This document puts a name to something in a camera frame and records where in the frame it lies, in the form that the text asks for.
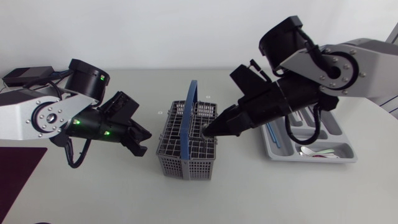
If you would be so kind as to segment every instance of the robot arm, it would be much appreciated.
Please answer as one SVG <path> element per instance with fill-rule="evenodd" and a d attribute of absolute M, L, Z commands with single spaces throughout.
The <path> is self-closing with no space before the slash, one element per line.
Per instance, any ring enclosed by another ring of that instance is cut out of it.
<path fill-rule="evenodd" d="M 83 161 L 91 140 L 120 142 L 135 156 L 143 156 L 147 148 L 140 142 L 151 134 L 131 119 L 138 103 L 119 91 L 104 105 L 94 108 L 103 100 L 109 75 L 76 59 L 72 59 L 69 69 L 65 88 L 52 84 L 39 90 L 29 89 L 33 84 L 50 83 L 50 77 L 0 94 L 0 123 L 7 127 L 0 130 L 0 139 L 50 138 L 55 145 L 65 148 L 73 168 Z M 78 162 L 73 162 L 70 137 L 87 139 Z"/>
<path fill-rule="evenodd" d="M 225 109 L 203 127 L 204 137 L 239 136 L 244 130 L 282 116 L 286 117 L 289 134 L 287 115 L 306 106 L 316 104 L 314 117 L 320 119 L 321 110 L 335 109 L 337 96 L 370 98 L 398 93 L 398 79 L 392 74 L 398 69 L 398 46 L 358 39 L 318 47 L 301 27 L 298 17 L 293 16 L 265 34 L 259 49 L 280 79 L 270 82 L 249 67 L 238 67 L 230 76 L 244 96 L 238 105 Z"/>

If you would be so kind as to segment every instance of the silver spoon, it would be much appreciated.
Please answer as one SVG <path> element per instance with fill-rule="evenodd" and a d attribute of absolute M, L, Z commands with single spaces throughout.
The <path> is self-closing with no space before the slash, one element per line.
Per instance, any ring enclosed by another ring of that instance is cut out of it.
<path fill-rule="evenodd" d="M 314 152 L 314 151 L 312 151 L 311 149 L 309 149 L 309 148 L 307 148 L 305 146 L 302 146 L 300 149 L 301 149 L 301 151 L 304 154 L 306 154 L 308 156 L 322 155 L 322 154 L 326 154 L 326 153 L 334 153 L 335 152 L 334 149 L 325 149 L 325 150 L 321 150 L 321 151 L 318 151 L 318 152 Z"/>

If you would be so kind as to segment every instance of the white wall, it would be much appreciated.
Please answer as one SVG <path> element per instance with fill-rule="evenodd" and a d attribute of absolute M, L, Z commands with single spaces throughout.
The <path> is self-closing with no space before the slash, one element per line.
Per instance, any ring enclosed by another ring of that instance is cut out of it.
<path fill-rule="evenodd" d="M 0 76 L 16 67 L 237 67 L 255 58 L 272 27 L 298 15 L 318 44 L 385 40 L 398 1 L 0 0 Z"/>

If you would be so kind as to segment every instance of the spoon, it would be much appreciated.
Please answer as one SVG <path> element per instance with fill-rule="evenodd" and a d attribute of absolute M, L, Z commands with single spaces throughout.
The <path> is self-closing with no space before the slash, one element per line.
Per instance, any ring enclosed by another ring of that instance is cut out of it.
<path fill-rule="evenodd" d="M 318 151 L 318 152 L 314 152 L 314 151 L 312 151 L 311 149 L 309 149 L 309 148 L 307 148 L 307 147 L 305 147 L 305 146 L 302 146 L 300 149 L 301 149 L 301 151 L 302 151 L 304 154 L 306 154 L 306 155 L 308 155 L 308 156 L 320 155 L 320 154 L 326 154 L 326 153 L 333 153 L 333 152 L 335 152 L 334 149 L 325 149 L 325 150 L 321 150 L 321 151 Z"/>
<path fill-rule="evenodd" d="M 307 155 L 307 154 L 305 154 L 303 152 L 298 152 L 298 154 L 300 156 L 307 156 L 307 157 L 340 158 L 339 156 L 336 156 L 333 153 Z"/>

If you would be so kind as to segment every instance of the gray plastic basket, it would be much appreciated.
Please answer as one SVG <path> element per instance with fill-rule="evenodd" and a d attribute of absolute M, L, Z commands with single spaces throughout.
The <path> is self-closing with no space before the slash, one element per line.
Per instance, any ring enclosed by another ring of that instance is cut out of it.
<path fill-rule="evenodd" d="M 296 138 L 304 140 L 313 135 L 315 121 L 312 114 L 312 107 L 309 106 L 299 110 L 297 114 L 289 115 L 291 130 Z M 287 135 L 284 118 L 261 126 L 261 131 L 266 152 L 270 159 L 275 161 L 349 163 L 358 160 L 351 143 L 331 111 L 322 111 L 320 135 L 314 143 L 307 147 L 315 152 L 334 149 L 335 155 L 340 158 L 301 156 L 299 154 L 301 145 L 293 142 Z"/>
<path fill-rule="evenodd" d="M 197 81 L 186 101 L 174 101 L 156 154 L 163 173 L 184 180 L 210 180 L 216 158 L 216 138 L 204 140 L 201 129 L 216 118 L 217 105 L 197 101 Z"/>

